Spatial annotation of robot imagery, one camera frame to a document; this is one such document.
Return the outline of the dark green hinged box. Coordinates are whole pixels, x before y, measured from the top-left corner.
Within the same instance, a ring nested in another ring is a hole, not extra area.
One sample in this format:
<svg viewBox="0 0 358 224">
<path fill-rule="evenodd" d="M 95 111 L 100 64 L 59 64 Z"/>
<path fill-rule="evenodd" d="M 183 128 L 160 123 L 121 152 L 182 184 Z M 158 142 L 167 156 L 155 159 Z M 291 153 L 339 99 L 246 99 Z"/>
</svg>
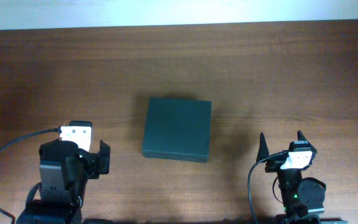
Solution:
<svg viewBox="0 0 358 224">
<path fill-rule="evenodd" d="M 142 154 L 154 159 L 207 162 L 212 102 L 149 98 Z"/>
</svg>

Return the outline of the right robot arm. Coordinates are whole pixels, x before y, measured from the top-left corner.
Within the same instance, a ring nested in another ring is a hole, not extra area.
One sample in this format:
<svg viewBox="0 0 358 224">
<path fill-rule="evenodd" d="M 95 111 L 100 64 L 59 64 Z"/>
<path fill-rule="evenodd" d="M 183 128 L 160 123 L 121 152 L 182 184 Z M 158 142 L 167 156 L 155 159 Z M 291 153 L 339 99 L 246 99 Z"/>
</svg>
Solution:
<svg viewBox="0 0 358 224">
<path fill-rule="evenodd" d="M 317 150 L 301 131 L 297 132 L 297 138 L 287 150 L 270 154 L 265 136 L 260 134 L 256 163 L 264 163 L 266 173 L 277 174 L 285 213 L 277 215 L 275 223 L 320 223 L 326 184 L 301 174 L 311 167 Z"/>
</svg>

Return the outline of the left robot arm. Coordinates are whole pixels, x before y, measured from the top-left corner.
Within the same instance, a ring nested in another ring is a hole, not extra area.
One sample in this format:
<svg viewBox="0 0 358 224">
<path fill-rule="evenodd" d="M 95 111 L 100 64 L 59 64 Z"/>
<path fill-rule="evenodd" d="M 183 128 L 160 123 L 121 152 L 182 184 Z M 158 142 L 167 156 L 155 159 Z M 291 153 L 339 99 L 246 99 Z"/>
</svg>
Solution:
<svg viewBox="0 0 358 224">
<path fill-rule="evenodd" d="M 110 146 L 103 141 L 96 153 L 72 141 L 56 139 L 42 144 L 41 181 L 30 190 L 17 223 L 81 223 L 86 184 L 109 173 L 110 154 Z"/>
</svg>

